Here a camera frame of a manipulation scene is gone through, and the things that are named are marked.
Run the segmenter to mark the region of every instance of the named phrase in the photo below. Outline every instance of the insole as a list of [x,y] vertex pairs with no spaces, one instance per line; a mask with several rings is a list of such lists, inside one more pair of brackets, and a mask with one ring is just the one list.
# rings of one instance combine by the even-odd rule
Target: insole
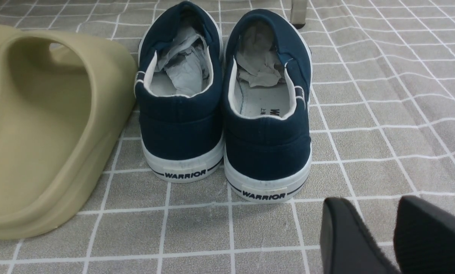
[[11,57],[10,83],[0,101],[0,215],[31,204],[48,188],[77,146],[91,109],[84,68]]
[[242,94],[242,98],[238,99],[238,102],[241,102],[241,115],[283,116],[290,109],[290,96],[286,83],[278,83],[272,87],[250,87],[246,81],[238,80],[236,89],[241,89]]
[[[202,80],[202,88],[205,88],[207,85],[208,79]],[[160,97],[179,94],[178,90],[173,85],[172,80],[165,71],[156,72],[153,74],[150,88],[151,92]]]

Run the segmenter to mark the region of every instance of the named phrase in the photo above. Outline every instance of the shoe pair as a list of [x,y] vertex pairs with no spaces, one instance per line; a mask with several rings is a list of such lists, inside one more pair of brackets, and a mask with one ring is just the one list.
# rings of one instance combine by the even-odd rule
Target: shoe pair
[[153,23],[138,55],[142,144],[157,176],[193,182],[224,157],[229,184],[248,201],[297,194],[312,160],[312,65],[307,44],[286,19],[250,11],[223,47],[210,14],[181,2]]

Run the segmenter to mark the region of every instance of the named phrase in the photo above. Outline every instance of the sneaker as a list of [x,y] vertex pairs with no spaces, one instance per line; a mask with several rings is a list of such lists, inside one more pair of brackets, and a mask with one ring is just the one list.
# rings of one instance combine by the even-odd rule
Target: sneaker
[[224,152],[222,35],[191,2],[166,10],[139,45],[135,95],[143,151],[169,182],[194,182],[220,165]]
[[310,171],[311,52],[286,19],[253,10],[226,45],[224,171],[232,189],[259,203],[286,201]]

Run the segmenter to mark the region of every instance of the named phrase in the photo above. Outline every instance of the white grid lines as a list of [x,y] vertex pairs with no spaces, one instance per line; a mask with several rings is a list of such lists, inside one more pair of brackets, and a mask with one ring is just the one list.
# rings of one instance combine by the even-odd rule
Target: white grid lines
[[[382,14],[382,13],[380,12],[380,10],[378,9],[378,7],[376,7],[373,3],[372,3],[372,5],[377,9],[377,11],[378,11],[379,14],[381,15],[381,17],[384,17],[383,14]],[[396,31],[396,29],[395,29],[388,21],[387,21],[387,24],[393,29],[393,31],[396,33],[396,35],[405,43],[405,40],[403,40],[403,38],[400,36],[400,34],[398,33],[398,31]],[[417,54],[415,53],[415,51],[412,49],[412,47],[410,47],[409,45],[407,45],[407,47],[412,51],[412,53],[413,53],[416,57],[418,57]],[[395,69],[393,68],[391,62],[388,60],[387,57],[385,57],[385,60],[386,60],[386,62],[387,62],[387,64],[388,64],[388,66],[391,68],[392,72],[393,72],[395,75],[397,75]],[[421,63],[422,63],[422,65],[426,68],[426,70],[432,75],[432,77],[433,77],[435,80],[437,80],[437,78],[432,74],[432,72],[431,72],[431,71],[429,70],[429,68],[424,64],[424,62],[421,62]],[[405,90],[405,92],[407,93],[407,95],[408,95],[409,97],[411,97],[411,94],[410,94],[409,90],[407,89],[407,87],[405,86],[405,84],[403,83],[403,81],[401,80],[401,78],[400,78],[399,76],[397,76],[397,79],[398,79],[399,83],[402,85],[402,88]],[[440,86],[441,86],[441,87],[442,87],[442,88],[443,88],[451,97],[453,97],[452,94],[451,94],[451,93],[442,85],[442,83],[441,83],[439,80],[437,80],[437,82],[439,83],[439,85],[440,85]],[[429,119],[427,119],[427,117],[425,116],[424,112],[421,110],[420,106],[417,104],[417,102],[415,101],[415,99],[410,99],[410,100],[412,101],[412,103],[414,103],[415,107],[417,108],[417,111],[418,111],[419,114],[422,116],[422,118],[424,119],[424,121],[425,121],[426,123],[430,123],[430,122],[429,122]],[[451,154],[449,148],[445,145],[444,141],[443,141],[443,140],[441,139],[441,137],[437,134],[435,128],[434,128],[432,125],[429,125],[429,128],[430,128],[430,130],[432,131],[432,133],[434,134],[434,136],[436,137],[436,139],[439,141],[439,143],[441,144],[441,146],[444,148],[445,152],[446,152],[447,154],[450,155],[450,159],[452,160],[452,162],[453,162],[454,165],[455,165],[455,157]]]

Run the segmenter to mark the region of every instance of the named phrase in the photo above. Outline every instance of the white rubber sole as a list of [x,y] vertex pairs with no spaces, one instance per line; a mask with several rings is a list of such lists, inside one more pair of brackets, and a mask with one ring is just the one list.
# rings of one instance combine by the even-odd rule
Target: white rubber sole
[[[205,9],[203,9],[203,8],[201,8],[201,9],[209,16],[209,18],[212,21],[212,23],[214,23],[214,25],[216,26],[217,35],[219,36],[219,60],[222,61],[224,59],[224,57],[223,57],[224,56],[224,53],[223,53],[224,44],[223,44],[223,35],[221,34],[221,30],[219,29],[219,25],[216,23],[214,18],[212,18],[212,16],[210,15],[209,12],[205,11]],[[143,42],[145,41],[146,35],[148,34],[148,31],[150,31],[150,28],[151,28],[151,26],[145,32],[145,34],[143,35],[143,38],[141,38],[141,41],[139,42],[139,45],[138,45],[138,66],[139,66],[139,55],[141,53],[141,48],[143,47]]]
[[293,198],[304,186],[312,163],[312,144],[310,156],[304,167],[297,173],[271,181],[250,178],[235,170],[224,151],[224,173],[231,189],[243,199],[254,203],[280,203]]
[[143,139],[141,145],[146,161],[157,177],[172,183],[190,183],[211,175],[221,165],[224,156],[224,133],[212,150],[187,160],[162,159],[146,149]]

